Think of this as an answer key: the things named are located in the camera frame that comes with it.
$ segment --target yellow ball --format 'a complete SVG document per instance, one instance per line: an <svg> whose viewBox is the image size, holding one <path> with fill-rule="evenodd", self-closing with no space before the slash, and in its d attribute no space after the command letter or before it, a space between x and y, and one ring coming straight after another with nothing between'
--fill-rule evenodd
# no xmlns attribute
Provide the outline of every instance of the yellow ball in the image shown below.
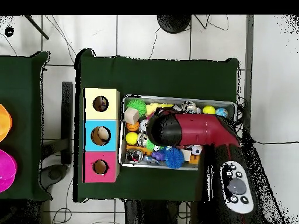
<svg viewBox="0 0 299 224"><path fill-rule="evenodd" d="M134 145L137 143L137 138L138 138L138 135L136 132L129 132L127 135L126 135L126 141L128 144L130 145Z"/></svg>
<svg viewBox="0 0 299 224"><path fill-rule="evenodd" d="M205 113L205 114L215 114L215 113L216 113L216 110L215 110L215 108L212 107L212 106L205 106L205 107L203 108L203 113Z"/></svg>

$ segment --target circular hole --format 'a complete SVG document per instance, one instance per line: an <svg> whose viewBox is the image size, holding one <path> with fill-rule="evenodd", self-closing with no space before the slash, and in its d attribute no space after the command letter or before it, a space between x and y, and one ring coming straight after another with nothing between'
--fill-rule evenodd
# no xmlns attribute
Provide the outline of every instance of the circular hole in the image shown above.
<svg viewBox="0 0 299 224"><path fill-rule="evenodd" d="M102 113L107 110L109 103L106 97L98 96L93 100L92 105L96 111L100 111Z"/></svg>
<svg viewBox="0 0 299 224"><path fill-rule="evenodd" d="M108 171L108 164L104 160L97 160L93 163L92 168L97 174L105 174Z"/></svg>
<svg viewBox="0 0 299 224"><path fill-rule="evenodd" d="M105 126L96 127L91 132L91 140L97 145L106 145L111 139L111 133Z"/></svg>
<svg viewBox="0 0 299 224"><path fill-rule="evenodd" d="M5 35L8 37L11 37L13 35L14 29L12 27L7 27L5 29Z"/></svg>

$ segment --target blue ball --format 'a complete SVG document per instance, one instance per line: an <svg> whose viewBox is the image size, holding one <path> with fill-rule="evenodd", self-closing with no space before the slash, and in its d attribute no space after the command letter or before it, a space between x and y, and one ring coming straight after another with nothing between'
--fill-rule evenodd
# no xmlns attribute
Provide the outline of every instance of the blue ball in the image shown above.
<svg viewBox="0 0 299 224"><path fill-rule="evenodd" d="M227 116L228 116L228 111L227 111L225 108L218 108L218 109L216 110L216 115L227 118Z"/></svg>
<svg viewBox="0 0 299 224"><path fill-rule="evenodd" d="M165 163L171 169L178 169L180 168L184 160L184 154L180 149L177 148L170 148L165 150Z"/></svg>

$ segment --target orange ball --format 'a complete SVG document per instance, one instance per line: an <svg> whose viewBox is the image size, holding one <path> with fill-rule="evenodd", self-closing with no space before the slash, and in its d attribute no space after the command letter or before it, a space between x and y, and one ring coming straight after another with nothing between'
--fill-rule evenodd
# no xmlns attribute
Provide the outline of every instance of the orange ball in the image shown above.
<svg viewBox="0 0 299 224"><path fill-rule="evenodd" d="M137 121L135 124L127 123L128 131L136 131L139 128L139 122Z"/></svg>

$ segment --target gray metal tray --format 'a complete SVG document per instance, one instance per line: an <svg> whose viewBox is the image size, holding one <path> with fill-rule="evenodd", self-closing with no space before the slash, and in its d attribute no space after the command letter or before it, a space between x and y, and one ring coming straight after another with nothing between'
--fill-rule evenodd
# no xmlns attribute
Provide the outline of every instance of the gray metal tray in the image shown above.
<svg viewBox="0 0 299 224"><path fill-rule="evenodd" d="M200 107L202 110L204 106L210 105L215 107L216 109L219 107L223 107L228 111L228 119L237 120L237 105L233 102L228 101L214 101L214 100L197 100L197 99L181 99L181 98L170 98L170 97L156 97L156 96L140 96L139 99L142 99L146 104L150 103L167 103L167 104L177 104L179 107L185 101L191 101L196 104L197 107ZM126 105L130 100L136 99L136 97L132 95L125 95L122 99L122 115L126 110ZM119 163L122 166L127 167L147 167L147 168L156 168L156 169L170 169L164 162L160 162L160 164L147 163L142 161L140 163L129 163L126 159L126 135L128 133L128 129L126 128L126 122L121 120L120 123L120 140L119 140ZM183 166L177 170L197 170L197 166L195 164L189 164L188 162L184 162Z"/></svg>

